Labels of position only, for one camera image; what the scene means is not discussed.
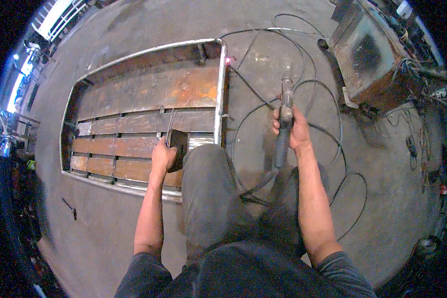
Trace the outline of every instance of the man's left hand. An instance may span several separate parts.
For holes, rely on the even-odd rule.
[[[168,148],[165,144],[165,137],[162,137],[152,152],[152,171],[165,174],[171,168],[176,153],[177,147]]]

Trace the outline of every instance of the dark gray t-shirt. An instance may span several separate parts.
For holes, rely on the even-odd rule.
[[[345,252],[313,269],[252,241],[222,245],[172,280],[158,257],[131,259],[115,297],[376,297]]]

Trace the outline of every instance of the man's left arm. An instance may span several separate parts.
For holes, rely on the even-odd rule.
[[[134,233],[134,256],[114,297],[154,297],[171,281],[161,263],[164,242],[162,185],[177,148],[167,148],[164,138],[152,152],[152,168]]]
[[[175,147],[167,148],[164,138],[161,138],[152,152],[149,182],[134,233],[134,254],[145,252],[161,258],[164,242],[162,184],[176,152]]]

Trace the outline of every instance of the man's right hand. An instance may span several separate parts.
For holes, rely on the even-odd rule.
[[[278,122],[280,110],[273,110],[273,132],[279,134],[280,122]],[[300,148],[311,146],[310,131],[308,122],[305,117],[300,113],[297,107],[293,107],[293,127],[290,133],[290,148],[297,151]]]

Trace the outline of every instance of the hammer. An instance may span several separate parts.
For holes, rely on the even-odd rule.
[[[68,208],[73,212],[73,220],[76,220],[76,209],[72,208],[64,198],[61,199],[66,204],[66,206],[68,206]]]

